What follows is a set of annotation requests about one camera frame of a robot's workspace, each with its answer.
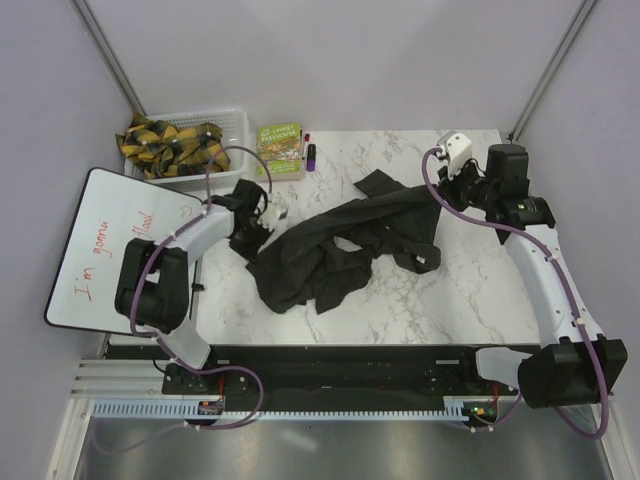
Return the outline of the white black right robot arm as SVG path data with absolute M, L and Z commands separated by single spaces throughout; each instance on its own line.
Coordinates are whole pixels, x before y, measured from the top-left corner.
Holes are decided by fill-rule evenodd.
M 456 133 L 439 141 L 435 156 L 445 163 L 438 171 L 438 193 L 457 213 L 468 207 L 484 212 L 481 223 L 496 232 L 518 269 L 540 337 L 534 354 L 479 349 L 476 359 L 458 368 L 460 386 L 477 394 L 497 381 L 519 390 L 532 408 L 601 402 L 628 352 L 621 340 L 604 335 L 567 273 L 551 209 L 529 192 L 526 149 L 492 145 L 485 167 L 479 167 L 470 140 Z

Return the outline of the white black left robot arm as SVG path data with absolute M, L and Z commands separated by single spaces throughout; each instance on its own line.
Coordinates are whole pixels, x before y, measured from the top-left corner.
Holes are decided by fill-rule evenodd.
M 273 233 L 261 220 L 267 212 L 267 192 L 240 180 L 231 193 L 210 196 L 193 219 L 164 240 L 135 238 L 126 245 L 115 310 L 128 318 L 133 336 L 158 341 L 186 368 L 185 382 L 198 393 L 215 389 L 220 371 L 208 362 L 211 347 L 190 319 L 190 268 L 222 240 L 242 258 L 254 259 Z

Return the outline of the dark striped long sleeve shirt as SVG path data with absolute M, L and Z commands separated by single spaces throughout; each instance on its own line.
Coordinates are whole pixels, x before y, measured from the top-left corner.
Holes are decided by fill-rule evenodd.
M 439 268 L 441 212 L 426 186 L 406 187 L 381 170 L 355 183 L 364 195 L 286 230 L 248 266 L 261 300 L 283 314 L 309 300 L 316 312 L 338 307 L 365 287 L 372 263 L 390 255 L 400 268 Z

